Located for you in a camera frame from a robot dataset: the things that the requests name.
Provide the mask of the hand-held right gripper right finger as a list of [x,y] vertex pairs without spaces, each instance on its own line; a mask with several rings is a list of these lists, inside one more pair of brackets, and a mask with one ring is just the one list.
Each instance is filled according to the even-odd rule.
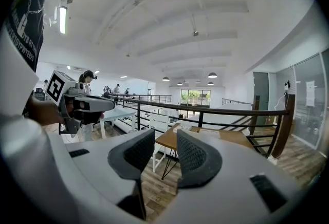
[[181,168],[179,189],[201,188],[222,168],[223,159],[217,149],[182,129],[177,131],[177,153]]

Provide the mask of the person's left hand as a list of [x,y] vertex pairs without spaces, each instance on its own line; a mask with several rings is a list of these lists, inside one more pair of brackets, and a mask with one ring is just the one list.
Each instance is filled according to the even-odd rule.
[[66,106],[66,112],[69,117],[74,117],[74,111],[76,110],[76,103],[74,100],[69,100],[65,103]]

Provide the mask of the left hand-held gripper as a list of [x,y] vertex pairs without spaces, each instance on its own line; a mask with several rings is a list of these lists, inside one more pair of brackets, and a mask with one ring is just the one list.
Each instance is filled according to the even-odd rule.
[[[115,108],[115,102],[108,98],[85,95],[83,83],[77,82],[67,74],[54,70],[46,88],[46,95],[58,107],[64,120],[65,130],[60,134],[76,134],[82,125],[96,124],[104,117],[104,112]],[[74,101],[77,119],[67,111],[67,105]]]

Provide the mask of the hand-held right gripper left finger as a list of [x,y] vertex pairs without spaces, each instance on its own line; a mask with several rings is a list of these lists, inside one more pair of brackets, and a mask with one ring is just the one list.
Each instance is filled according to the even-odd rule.
[[117,175],[133,183],[132,191],[117,206],[140,219],[146,219],[141,174],[153,156],[154,149],[154,130],[141,130],[134,138],[114,147],[107,156],[108,164]]

